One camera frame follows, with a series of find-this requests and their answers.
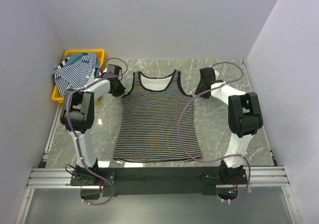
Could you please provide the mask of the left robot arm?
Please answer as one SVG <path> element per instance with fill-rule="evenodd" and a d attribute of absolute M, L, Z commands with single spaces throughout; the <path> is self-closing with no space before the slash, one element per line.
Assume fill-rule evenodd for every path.
<path fill-rule="evenodd" d="M 91 128 L 95 119 L 95 101 L 105 94 L 118 97 L 124 94 L 122 68 L 108 64 L 102 74 L 83 88 L 67 88 L 60 122 L 69 131 L 76 150 L 75 179 L 94 185 L 99 181 L 98 159 L 94 153 Z"/>

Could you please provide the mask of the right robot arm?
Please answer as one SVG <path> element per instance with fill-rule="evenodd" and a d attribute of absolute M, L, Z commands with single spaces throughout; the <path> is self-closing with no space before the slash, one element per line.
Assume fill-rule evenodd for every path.
<path fill-rule="evenodd" d="M 253 136 L 263 126 L 259 99 L 256 93 L 237 90 L 223 80 L 216 78 L 213 68 L 200 69 L 200 81 L 195 90 L 198 95 L 211 89 L 202 98 L 214 97 L 228 105 L 228 126 L 231 131 L 230 142 L 221 160 L 219 179 L 225 184 L 244 175 L 243 156 Z"/>

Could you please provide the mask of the black striped tank top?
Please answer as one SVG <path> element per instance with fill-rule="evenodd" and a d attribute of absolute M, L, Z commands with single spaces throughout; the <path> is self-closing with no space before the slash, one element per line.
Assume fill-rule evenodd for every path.
<path fill-rule="evenodd" d="M 187 162 L 201 159 L 192 99 L 182 89 L 181 72 L 164 78 L 133 73 L 123 96 L 123 118 L 113 159 L 122 162 Z"/>

